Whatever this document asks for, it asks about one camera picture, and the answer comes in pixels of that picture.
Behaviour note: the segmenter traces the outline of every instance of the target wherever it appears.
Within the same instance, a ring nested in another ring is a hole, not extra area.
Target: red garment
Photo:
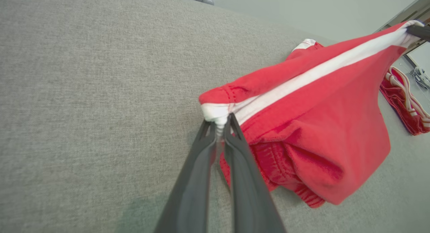
[[[406,33],[413,24],[326,48],[306,39],[285,62],[200,95],[205,119],[222,128],[235,113],[270,190],[286,187],[310,207],[340,204],[390,151],[378,89],[417,40]],[[224,155],[220,164],[230,184]]]
[[[430,132],[430,115],[412,95],[410,82],[399,69],[389,69],[379,90],[412,135]]]

